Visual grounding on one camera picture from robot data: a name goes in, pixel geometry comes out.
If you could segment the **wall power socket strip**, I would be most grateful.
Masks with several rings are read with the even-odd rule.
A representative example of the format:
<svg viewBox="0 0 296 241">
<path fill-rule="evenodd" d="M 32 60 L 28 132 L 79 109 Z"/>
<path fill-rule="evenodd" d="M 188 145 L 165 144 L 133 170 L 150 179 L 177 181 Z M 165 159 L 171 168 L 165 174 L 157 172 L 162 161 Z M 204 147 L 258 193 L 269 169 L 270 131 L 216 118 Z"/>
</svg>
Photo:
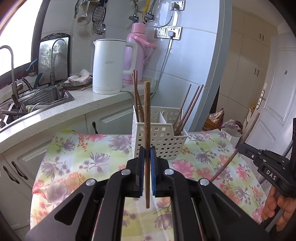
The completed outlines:
<svg viewBox="0 0 296 241">
<path fill-rule="evenodd" d="M 177 26 L 166 26 L 155 29 L 154 37 L 161 39 L 173 39 L 180 40 L 182 34 L 182 27 Z"/>
</svg>

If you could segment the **stainless steel sink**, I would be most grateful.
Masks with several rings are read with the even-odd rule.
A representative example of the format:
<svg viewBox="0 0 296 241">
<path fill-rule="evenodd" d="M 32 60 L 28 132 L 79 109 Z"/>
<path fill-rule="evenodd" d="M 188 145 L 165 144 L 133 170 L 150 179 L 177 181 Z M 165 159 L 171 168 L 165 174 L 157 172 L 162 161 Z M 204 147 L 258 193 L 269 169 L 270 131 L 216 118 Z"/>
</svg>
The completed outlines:
<svg viewBox="0 0 296 241">
<path fill-rule="evenodd" d="M 24 92 L 16 101 L 8 99 L 1 103 L 1 132 L 35 114 L 73 100 L 70 92 L 58 85 Z"/>
</svg>

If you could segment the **small black filter faucet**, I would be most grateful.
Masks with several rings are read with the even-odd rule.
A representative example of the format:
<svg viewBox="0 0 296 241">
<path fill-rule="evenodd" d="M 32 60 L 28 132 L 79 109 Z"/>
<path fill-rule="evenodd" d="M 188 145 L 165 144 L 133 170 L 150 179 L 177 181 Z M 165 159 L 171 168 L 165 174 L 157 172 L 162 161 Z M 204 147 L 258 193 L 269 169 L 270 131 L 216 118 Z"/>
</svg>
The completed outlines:
<svg viewBox="0 0 296 241">
<path fill-rule="evenodd" d="M 52 48 L 51 48 L 51 71 L 49 73 L 50 77 L 50 85 L 54 86 L 56 85 L 56 77 L 55 77 L 55 57 L 54 57 L 54 47 L 55 44 L 61 41 L 65 46 L 67 45 L 66 41 L 63 38 L 56 39 L 55 42 L 53 42 Z"/>
</svg>

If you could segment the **hanging grater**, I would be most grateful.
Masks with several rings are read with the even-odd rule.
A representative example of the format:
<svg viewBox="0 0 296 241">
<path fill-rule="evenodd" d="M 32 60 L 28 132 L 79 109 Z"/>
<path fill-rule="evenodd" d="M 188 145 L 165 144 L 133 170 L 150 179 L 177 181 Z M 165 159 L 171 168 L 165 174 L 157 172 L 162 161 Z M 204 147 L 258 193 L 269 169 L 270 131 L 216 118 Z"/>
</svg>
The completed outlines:
<svg viewBox="0 0 296 241">
<path fill-rule="evenodd" d="M 105 18 L 106 7 L 104 6 L 96 6 L 93 11 L 92 21 L 93 22 L 102 22 Z"/>
</svg>

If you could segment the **upper wall socket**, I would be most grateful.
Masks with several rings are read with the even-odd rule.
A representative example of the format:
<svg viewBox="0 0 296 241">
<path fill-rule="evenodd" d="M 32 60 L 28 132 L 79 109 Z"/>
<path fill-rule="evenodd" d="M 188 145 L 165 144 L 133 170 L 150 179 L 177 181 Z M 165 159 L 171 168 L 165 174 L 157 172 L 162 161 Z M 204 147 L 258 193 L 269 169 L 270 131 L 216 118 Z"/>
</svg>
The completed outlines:
<svg viewBox="0 0 296 241">
<path fill-rule="evenodd" d="M 185 8 L 185 1 L 172 1 L 171 10 L 172 11 L 183 11 Z"/>
</svg>

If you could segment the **plastic bags on floor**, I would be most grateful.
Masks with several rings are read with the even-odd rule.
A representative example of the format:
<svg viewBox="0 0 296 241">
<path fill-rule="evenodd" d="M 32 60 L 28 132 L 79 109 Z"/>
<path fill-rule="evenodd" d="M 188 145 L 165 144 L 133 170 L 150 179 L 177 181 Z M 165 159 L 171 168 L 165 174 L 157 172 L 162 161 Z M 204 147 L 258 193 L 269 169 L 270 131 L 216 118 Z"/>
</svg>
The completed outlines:
<svg viewBox="0 0 296 241">
<path fill-rule="evenodd" d="M 241 122 L 236 120 L 224 121 L 224 109 L 216 113 L 209 114 L 202 130 L 211 131 L 219 129 L 222 135 L 224 135 L 230 143 L 236 147 L 242 137 L 242 125 Z"/>
</svg>

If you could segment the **white ceramic spoon large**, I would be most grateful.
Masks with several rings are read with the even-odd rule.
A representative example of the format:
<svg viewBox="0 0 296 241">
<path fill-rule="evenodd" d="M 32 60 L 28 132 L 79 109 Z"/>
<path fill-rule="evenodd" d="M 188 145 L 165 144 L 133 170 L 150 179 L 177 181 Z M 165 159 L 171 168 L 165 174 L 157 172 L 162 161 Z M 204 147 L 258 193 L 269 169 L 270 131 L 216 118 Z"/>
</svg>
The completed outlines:
<svg viewBox="0 0 296 241">
<path fill-rule="evenodd" d="M 170 113 L 168 113 L 167 111 L 162 111 L 162 116 L 165 121 L 168 121 L 168 119 L 170 117 Z"/>
</svg>

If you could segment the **beige wardrobe cabinet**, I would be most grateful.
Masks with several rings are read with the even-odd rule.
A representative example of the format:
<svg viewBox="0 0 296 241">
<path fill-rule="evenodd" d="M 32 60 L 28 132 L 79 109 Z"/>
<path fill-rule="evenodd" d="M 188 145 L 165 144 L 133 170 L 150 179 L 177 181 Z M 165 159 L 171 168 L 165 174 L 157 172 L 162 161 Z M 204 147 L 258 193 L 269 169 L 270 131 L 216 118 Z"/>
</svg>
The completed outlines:
<svg viewBox="0 0 296 241">
<path fill-rule="evenodd" d="M 277 34 L 277 28 L 259 16 L 232 9 L 229 50 L 217 103 L 217 110 L 224 110 L 224 121 L 242 123 L 257 104 L 268 68 L 271 38 Z"/>
</svg>

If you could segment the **cloth on plate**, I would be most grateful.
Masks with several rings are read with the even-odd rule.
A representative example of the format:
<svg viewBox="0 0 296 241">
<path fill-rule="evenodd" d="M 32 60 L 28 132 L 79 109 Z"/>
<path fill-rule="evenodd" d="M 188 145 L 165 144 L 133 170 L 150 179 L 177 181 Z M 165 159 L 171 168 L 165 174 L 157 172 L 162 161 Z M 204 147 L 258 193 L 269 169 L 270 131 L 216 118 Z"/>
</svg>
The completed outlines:
<svg viewBox="0 0 296 241">
<path fill-rule="evenodd" d="M 70 87 L 82 86 L 92 83 L 92 76 L 89 71 L 82 69 L 78 74 L 68 77 L 65 81 Z"/>
</svg>

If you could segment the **floral tablecloth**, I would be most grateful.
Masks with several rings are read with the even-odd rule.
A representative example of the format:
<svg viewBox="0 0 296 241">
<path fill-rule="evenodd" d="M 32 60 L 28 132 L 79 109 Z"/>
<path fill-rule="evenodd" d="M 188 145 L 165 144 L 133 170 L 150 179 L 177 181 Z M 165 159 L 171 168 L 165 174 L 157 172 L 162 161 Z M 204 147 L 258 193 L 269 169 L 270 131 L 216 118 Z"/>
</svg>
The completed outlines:
<svg viewBox="0 0 296 241">
<path fill-rule="evenodd" d="M 192 180 L 211 179 L 225 195 L 261 223 L 266 194 L 254 173 L 219 130 L 189 133 L 172 169 Z M 87 179 L 108 179 L 132 158 L 130 135 L 55 134 L 43 157 L 32 190 L 30 226 L 42 221 Z M 123 240 L 173 240 L 171 201 L 128 198 L 122 221 Z"/>
</svg>

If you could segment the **white kitchen base cabinets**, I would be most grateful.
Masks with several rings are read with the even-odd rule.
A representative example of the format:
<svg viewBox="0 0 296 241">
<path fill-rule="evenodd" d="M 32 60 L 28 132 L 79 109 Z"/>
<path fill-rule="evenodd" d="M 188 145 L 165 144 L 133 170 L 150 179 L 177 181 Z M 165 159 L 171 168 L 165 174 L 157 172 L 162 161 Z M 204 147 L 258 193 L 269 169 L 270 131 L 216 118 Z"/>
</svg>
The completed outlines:
<svg viewBox="0 0 296 241">
<path fill-rule="evenodd" d="M 132 101 L 78 116 L 1 154 L 1 230 L 24 240 L 31 227 L 85 180 L 107 179 L 132 156 Z"/>
</svg>

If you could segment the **speckled kitchen countertop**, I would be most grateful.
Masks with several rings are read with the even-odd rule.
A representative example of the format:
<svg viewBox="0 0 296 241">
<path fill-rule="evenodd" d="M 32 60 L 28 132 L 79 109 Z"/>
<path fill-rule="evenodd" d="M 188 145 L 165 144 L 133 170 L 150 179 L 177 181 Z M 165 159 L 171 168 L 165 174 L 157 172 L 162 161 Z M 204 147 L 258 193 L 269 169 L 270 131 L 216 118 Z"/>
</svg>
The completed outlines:
<svg viewBox="0 0 296 241">
<path fill-rule="evenodd" d="M 111 95 L 96 94 L 91 89 L 73 90 L 70 91 L 70 94 L 74 97 L 74 100 L 36 112 L 1 131 L 1 153 L 60 123 L 132 99 L 134 89 L 132 85 L 124 84 L 121 92 Z"/>
</svg>

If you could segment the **hanging metal ladle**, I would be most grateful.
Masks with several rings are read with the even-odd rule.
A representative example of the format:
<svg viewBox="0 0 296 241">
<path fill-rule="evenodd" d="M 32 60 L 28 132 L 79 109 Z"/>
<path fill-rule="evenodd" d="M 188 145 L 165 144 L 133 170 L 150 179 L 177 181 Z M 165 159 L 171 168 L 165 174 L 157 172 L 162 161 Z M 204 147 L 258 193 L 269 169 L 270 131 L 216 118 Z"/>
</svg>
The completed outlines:
<svg viewBox="0 0 296 241">
<path fill-rule="evenodd" d="M 86 8 L 85 8 L 85 13 L 84 13 L 84 15 L 80 16 L 77 20 L 78 25 L 81 25 L 81 26 L 88 25 L 91 21 L 90 16 L 88 16 L 88 9 L 90 6 L 90 1 L 86 1 L 86 2 L 87 3 L 86 3 Z"/>
</svg>

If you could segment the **hanging slotted skimmer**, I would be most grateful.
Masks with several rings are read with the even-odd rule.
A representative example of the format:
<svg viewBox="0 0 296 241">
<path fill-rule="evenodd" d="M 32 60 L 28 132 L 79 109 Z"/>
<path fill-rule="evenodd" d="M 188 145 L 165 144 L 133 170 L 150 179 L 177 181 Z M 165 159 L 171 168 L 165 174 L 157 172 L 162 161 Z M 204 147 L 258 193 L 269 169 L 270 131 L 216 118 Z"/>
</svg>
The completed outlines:
<svg viewBox="0 0 296 241">
<path fill-rule="evenodd" d="M 102 21 L 95 21 L 93 22 L 93 31 L 97 35 L 103 35 L 106 32 L 106 25 Z"/>
</svg>

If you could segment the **white perforated utensil basket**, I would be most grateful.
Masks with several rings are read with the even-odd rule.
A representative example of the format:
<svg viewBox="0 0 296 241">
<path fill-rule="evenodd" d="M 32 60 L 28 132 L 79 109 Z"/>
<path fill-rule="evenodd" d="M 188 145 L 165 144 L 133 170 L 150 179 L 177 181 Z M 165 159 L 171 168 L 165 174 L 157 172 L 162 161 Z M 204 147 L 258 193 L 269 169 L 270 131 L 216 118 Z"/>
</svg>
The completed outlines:
<svg viewBox="0 0 296 241">
<path fill-rule="evenodd" d="M 168 121 L 164 120 L 162 111 L 170 113 Z M 174 135 L 173 122 L 178 111 L 178 108 L 151 107 L 151 146 L 156 148 L 158 157 L 167 160 L 177 157 L 188 137 L 185 130 L 179 136 Z M 144 146 L 144 121 L 137 121 L 134 108 L 132 118 L 132 156 L 134 158 L 138 156 L 141 146 Z"/>
</svg>

